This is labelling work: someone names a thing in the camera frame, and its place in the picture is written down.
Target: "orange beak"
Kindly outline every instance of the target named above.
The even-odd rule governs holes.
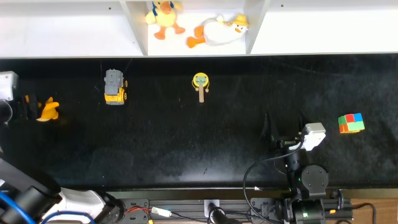
[[[165,13],[169,14],[172,11],[172,7],[170,6],[170,2],[166,1],[160,5],[160,9]]]

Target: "rubik's cube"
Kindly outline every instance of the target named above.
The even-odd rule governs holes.
[[[357,133],[365,129],[363,124],[362,115],[347,114],[338,118],[338,125],[340,127],[340,133]]]

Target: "blue cable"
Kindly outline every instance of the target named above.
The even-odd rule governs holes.
[[[95,224],[94,218],[91,217],[89,214],[85,212],[69,212],[69,211],[61,211],[61,212],[54,212],[47,216],[43,221],[42,224],[46,224],[52,217],[56,217],[58,215],[80,215],[90,219],[91,224]]]
[[[30,217],[20,206],[17,205],[11,198],[0,190],[0,198],[13,208],[28,224],[36,224],[32,217]]]

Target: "yellow toy vehicle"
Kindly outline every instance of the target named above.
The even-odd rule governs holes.
[[[108,105],[123,105],[127,100],[127,80],[119,70],[106,71],[105,102]]]

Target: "black table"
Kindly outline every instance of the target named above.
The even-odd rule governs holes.
[[[129,81],[124,106],[104,102],[109,68]],[[299,111],[322,122],[326,138],[309,157],[329,169],[330,187],[398,185],[397,55],[1,60],[0,70],[20,76],[19,94],[60,103],[56,121],[2,126],[5,156],[64,187],[241,187],[269,155],[259,140],[266,111],[281,134],[298,131]],[[196,72],[210,77],[204,104]],[[366,130],[340,134],[348,113],[362,113]],[[286,188],[275,165],[254,169],[248,186]]]

